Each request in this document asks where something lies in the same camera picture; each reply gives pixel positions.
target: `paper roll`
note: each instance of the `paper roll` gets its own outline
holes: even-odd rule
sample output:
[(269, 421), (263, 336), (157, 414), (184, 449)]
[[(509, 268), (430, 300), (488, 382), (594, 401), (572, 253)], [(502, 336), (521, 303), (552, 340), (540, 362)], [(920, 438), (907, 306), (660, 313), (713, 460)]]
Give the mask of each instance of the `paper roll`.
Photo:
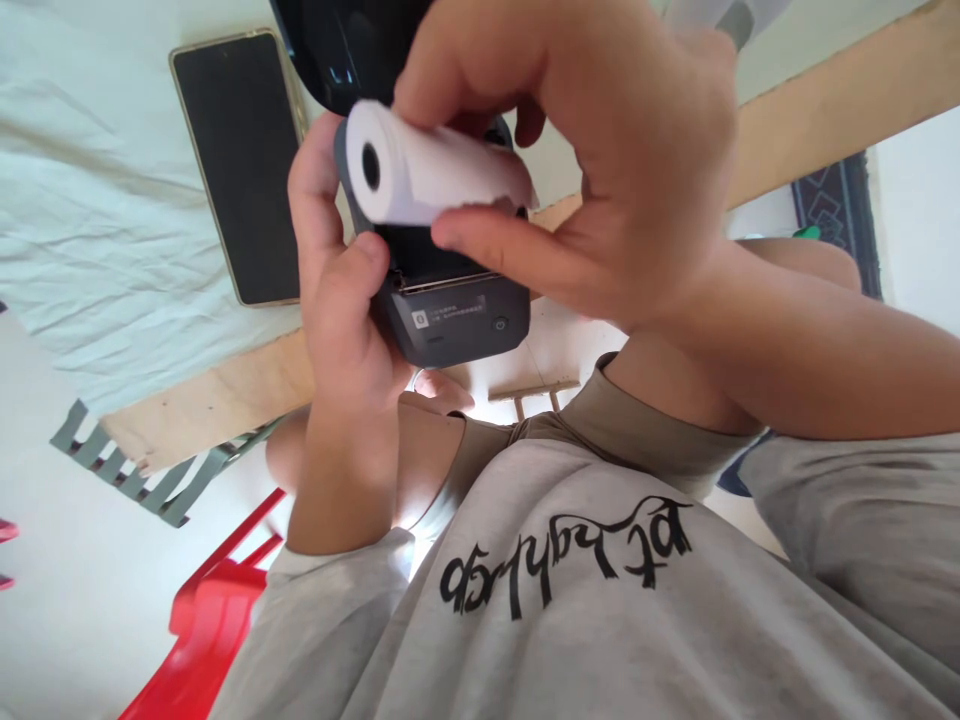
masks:
[(346, 145), (354, 197), (376, 224), (429, 226), (463, 205), (539, 206), (513, 152), (449, 128), (420, 130), (372, 100), (350, 111)]

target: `gray sweatshirt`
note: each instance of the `gray sweatshirt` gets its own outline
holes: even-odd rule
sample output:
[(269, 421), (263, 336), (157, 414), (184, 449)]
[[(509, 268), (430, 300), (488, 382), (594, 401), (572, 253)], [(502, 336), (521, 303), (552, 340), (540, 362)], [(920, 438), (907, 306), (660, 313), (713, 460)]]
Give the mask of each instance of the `gray sweatshirt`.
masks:
[(960, 712), (960, 435), (777, 439), (742, 475), (789, 564), (654, 477), (521, 441), (409, 582), (402, 530), (284, 550), (211, 717)]

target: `black phone screen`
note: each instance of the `black phone screen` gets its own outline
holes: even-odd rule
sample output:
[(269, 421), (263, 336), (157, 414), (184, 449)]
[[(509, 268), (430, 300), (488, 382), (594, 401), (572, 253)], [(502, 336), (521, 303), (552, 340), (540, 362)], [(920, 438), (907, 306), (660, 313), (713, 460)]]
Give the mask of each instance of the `black phone screen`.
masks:
[(184, 50), (172, 64), (240, 302), (295, 301), (287, 174), (299, 140), (276, 39)]

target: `portable receipt printer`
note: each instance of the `portable receipt printer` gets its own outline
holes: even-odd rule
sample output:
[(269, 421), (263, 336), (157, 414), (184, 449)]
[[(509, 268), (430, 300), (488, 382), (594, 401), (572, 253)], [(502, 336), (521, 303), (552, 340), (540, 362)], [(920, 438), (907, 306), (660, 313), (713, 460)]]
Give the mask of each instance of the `portable receipt printer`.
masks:
[[(393, 103), (393, 86), (430, 0), (271, 0), (293, 65), (311, 95), (347, 116), (358, 100)], [(517, 347), (530, 328), (529, 291), (437, 248), (430, 228), (375, 224), (361, 211), (354, 184), (378, 181), (376, 158), (364, 158), (351, 178), (346, 130), (335, 155), (357, 233), (373, 230), (390, 247), (390, 269), (373, 300), (381, 331), (413, 365), (441, 368)], [(485, 141), (511, 151), (506, 122), (497, 118)], [(521, 209), (518, 214), (526, 216)]]

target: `gray chair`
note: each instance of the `gray chair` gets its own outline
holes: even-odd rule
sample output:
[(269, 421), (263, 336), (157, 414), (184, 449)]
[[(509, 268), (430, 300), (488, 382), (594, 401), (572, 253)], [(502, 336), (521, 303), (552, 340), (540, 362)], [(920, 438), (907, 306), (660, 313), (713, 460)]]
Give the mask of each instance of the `gray chair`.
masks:
[(67, 413), (63, 426), (50, 439), (50, 444), (73, 458), (85, 470), (91, 471), (108, 485), (115, 487), (142, 508), (159, 516), (175, 528), (183, 527), (190, 519), (187, 517), (187, 510), (197, 501), (210, 481), (243, 457), (257, 443), (266, 440), (282, 420), (278, 418), (252, 433), (212, 448), (187, 486), (174, 495), (174, 491), (199, 456), (170, 468), (164, 473), (160, 482), (152, 490), (148, 490), (146, 478), (136, 468), (128, 474), (121, 471), (127, 462), (127, 456), (119, 448), (110, 453), (107, 458), (100, 457), (107, 443), (110, 442), (110, 436), (99, 423), (86, 440), (82, 442), (77, 440), (77, 431), (87, 414), (86, 406), (77, 400)]

